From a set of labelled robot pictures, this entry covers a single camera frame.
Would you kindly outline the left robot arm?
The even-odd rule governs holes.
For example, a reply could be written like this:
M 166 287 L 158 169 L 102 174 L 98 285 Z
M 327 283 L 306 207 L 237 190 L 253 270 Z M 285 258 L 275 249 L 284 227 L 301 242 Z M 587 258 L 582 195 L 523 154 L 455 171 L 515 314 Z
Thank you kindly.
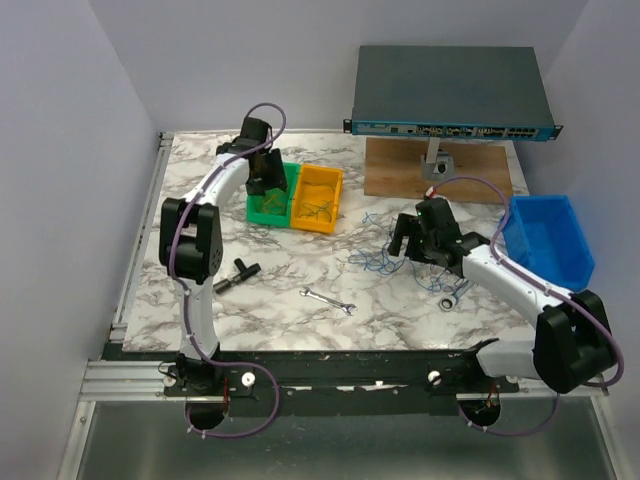
M 182 317 L 176 379 L 201 395 L 214 393 L 222 363 L 213 326 L 213 279 L 223 257 L 220 210 L 241 187 L 263 196 L 288 187 L 272 127 L 247 116 L 240 134 L 216 150 L 211 171 L 188 194 L 167 198 L 161 207 L 159 261 L 174 282 Z

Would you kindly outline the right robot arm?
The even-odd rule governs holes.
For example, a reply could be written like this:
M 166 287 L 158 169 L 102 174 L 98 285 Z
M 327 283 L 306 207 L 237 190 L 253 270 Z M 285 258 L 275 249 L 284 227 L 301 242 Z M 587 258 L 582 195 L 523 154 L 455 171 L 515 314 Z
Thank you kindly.
M 534 327 L 531 340 L 487 340 L 474 347 L 475 358 L 459 370 L 471 391 L 485 390 L 497 377 L 520 377 L 565 394 L 619 363 L 596 293 L 554 285 L 511 262 L 488 238 L 462 233 L 443 198 L 426 198 L 414 214 L 400 214 L 388 252 L 437 265 L 483 287 Z

